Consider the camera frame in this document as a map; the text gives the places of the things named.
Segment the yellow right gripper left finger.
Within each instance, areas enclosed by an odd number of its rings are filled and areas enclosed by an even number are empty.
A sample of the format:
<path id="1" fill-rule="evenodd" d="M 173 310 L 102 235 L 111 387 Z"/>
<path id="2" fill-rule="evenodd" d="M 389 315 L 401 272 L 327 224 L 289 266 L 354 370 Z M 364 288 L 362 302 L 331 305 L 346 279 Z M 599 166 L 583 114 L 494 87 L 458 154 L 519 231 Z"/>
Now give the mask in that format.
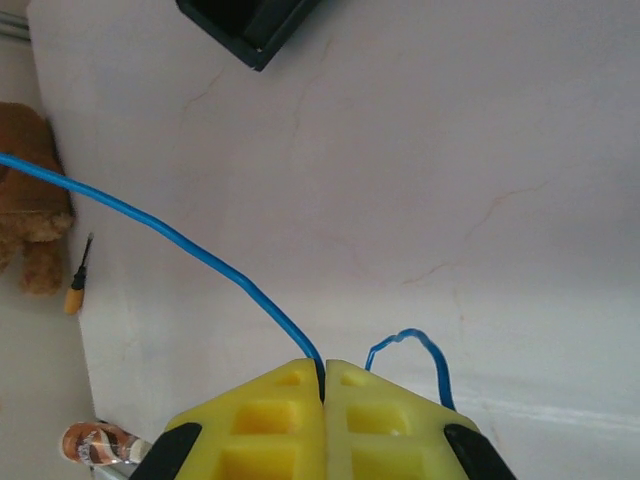
<path id="1" fill-rule="evenodd" d="M 322 479 L 325 427 L 316 366 L 290 361 L 166 425 L 135 479 Z"/>

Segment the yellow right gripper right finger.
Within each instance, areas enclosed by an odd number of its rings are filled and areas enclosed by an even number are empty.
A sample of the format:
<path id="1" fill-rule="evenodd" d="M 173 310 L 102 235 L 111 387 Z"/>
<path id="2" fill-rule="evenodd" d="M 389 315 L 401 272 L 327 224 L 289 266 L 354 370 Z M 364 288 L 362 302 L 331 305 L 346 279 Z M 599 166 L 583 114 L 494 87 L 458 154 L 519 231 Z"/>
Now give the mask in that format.
<path id="1" fill-rule="evenodd" d="M 477 425 L 342 360 L 325 377 L 328 479 L 513 479 Z"/>

